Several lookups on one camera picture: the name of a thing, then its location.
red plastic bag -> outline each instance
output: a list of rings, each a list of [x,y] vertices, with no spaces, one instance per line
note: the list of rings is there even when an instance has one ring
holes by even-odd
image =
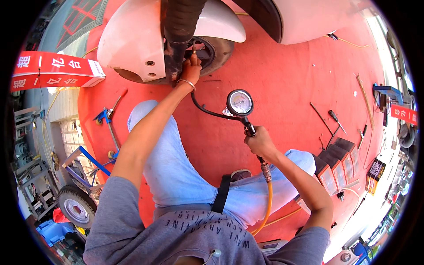
[[[56,208],[53,210],[53,221],[55,223],[66,223],[66,222],[70,222],[68,220],[68,218],[66,218],[66,216],[62,213],[62,211],[60,210],[60,208]]]

shoe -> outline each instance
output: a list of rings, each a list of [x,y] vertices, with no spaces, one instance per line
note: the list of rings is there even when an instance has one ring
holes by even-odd
[[[249,169],[240,169],[231,173],[231,182],[235,182],[237,180],[245,179],[252,176],[252,172]]]

white scooter body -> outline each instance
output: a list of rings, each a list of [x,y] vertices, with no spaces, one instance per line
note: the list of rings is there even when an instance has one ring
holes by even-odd
[[[295,44],[321,37],[349,25],[358,12],[372,6],[369,0],[273,2],[282,21],[281,44]],[[160,16],[161,0],[124,2],[107,23],[100,38],[97,53],[99,63],[134,72],[143,82],[165,77]],[[246,39],[237,15],[221,0],[208,0],[205,3],[194,35],[234,42],[244,42]]]

black strap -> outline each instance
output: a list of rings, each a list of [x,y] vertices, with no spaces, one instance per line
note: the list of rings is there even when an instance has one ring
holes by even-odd
[[[227,200],[228,190],[230,189],[231,175],[222,175],[221,185],[219,185],[218,194],[212,205],[212,212],[222,213]]]

knee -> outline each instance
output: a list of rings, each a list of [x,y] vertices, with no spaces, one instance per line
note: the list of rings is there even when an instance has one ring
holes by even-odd
[[[309,175],[315,173],[315,159],[311,153],[290,149],[286,152],[286,156]]]
[[[132,128],[146,116],[156,105],[158,102],[156,100],[146,100],[138,103],[134,109],[131,111],[130,117],[128,118],[127,126],[128,130],[131,131]]]

